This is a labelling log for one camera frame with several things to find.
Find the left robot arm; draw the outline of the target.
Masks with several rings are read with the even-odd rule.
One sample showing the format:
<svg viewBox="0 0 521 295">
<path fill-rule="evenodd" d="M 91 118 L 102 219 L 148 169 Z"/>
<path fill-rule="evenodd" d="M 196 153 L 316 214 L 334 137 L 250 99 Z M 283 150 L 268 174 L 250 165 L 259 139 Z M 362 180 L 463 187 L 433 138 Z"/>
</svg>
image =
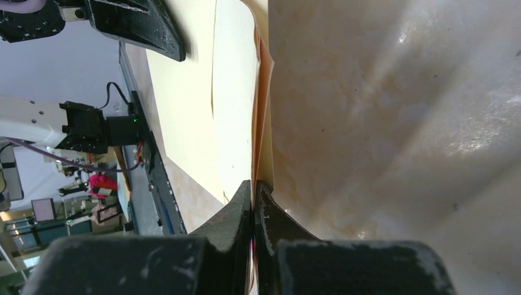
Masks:
<svg viewBox="0 0 521 295">
<path fill-rule="evenodd" d="M 88 21 L 102 35 L 186 59 L 186 42 L 165 1 L 2 1 L 1 39 L 9 43 L 52 37 L 65 24 Z M 1 97 L 1 137 L 17 145 L 104 154 L 139 143 L 147 133 L 141 109 L 106 117 L 101 107 L 66 101 L 36 102 Z"/>
</svg>

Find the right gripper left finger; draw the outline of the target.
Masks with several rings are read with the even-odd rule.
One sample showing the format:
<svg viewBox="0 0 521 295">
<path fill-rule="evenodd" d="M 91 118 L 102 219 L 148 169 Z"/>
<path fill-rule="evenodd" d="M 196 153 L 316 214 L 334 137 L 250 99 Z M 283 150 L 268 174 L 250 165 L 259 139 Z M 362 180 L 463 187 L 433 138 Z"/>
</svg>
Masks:
<svg viewBox="0 0 521 295">
<path fill-rule="evenodd" d="M 246 294 L 251 183 L 187 235 L 68 237 L 53 242 L 23 294 Z"/>
</svg>

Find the letter sheet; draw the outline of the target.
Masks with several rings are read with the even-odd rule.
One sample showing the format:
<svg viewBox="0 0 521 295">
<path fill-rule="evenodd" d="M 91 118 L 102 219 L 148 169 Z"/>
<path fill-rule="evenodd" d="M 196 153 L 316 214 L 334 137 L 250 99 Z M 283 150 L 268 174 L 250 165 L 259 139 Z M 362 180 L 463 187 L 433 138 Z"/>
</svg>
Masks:
<svg viewBox="0 0 521 295">
<path fill-rule="evenodd" d="M 217 178 L 229 199 L 244 180 L 273 187 L 267 1 L 218 1 L 213 48 Z"/>
</svg>

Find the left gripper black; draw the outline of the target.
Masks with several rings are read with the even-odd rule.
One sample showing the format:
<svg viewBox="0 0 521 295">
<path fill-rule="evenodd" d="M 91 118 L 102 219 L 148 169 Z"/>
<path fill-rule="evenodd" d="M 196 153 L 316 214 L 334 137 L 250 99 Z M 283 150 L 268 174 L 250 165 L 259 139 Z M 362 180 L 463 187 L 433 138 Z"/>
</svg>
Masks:
<svg viewBox="0 0 521 295">
<path fill-rule="evenodd" d="M 30 14 L 1 11 L 1 40 L 9 43 L 52 37 L 67 22 L 90 20 L 111 39 L 186 59 L 186 42 L 165 1 L 46 1 Z"/>
</svg>

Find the yellow envelope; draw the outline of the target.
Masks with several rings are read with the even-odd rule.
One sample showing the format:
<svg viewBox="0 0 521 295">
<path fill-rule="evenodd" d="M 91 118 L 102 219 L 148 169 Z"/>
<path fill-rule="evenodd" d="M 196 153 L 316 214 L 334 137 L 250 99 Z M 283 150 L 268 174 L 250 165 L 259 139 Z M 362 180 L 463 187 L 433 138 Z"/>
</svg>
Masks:
<svg viewBox="0 0 521 295">
<path fill-rule="evenodd" d="M 218 1 L 168 1 L 187 40 L 182 62 L 147 51 L 167 156 L 221 203 L 213 119 L 213 48 Z"/>
</svg>

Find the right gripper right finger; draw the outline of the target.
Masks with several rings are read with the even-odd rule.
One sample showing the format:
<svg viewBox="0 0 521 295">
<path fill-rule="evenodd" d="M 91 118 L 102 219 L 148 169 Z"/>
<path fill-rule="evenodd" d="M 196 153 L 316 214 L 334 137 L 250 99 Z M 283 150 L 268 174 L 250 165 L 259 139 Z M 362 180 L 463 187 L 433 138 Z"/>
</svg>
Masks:
<svg viewBox="0 0 521 295">
<path fill-rule="evenodd" d="M 440 257 L 411 241 L 322 240 L 256 184 L 254 241 L 260 294 L 455 294 Z"/>
</svg>

